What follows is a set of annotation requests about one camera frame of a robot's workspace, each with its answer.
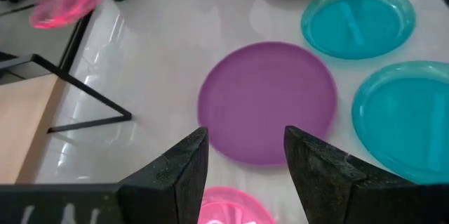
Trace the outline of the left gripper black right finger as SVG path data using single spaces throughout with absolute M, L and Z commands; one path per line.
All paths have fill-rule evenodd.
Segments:
M 310 224 L 448 223 L 446 184 L 412 183 L 294 126 L 284 150 Z

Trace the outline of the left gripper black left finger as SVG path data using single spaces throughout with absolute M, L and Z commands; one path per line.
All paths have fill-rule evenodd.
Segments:
M 208 151 L 208 131 L 198 128 L 116 183 L 2 185 L 1 222 L 196 223 Z

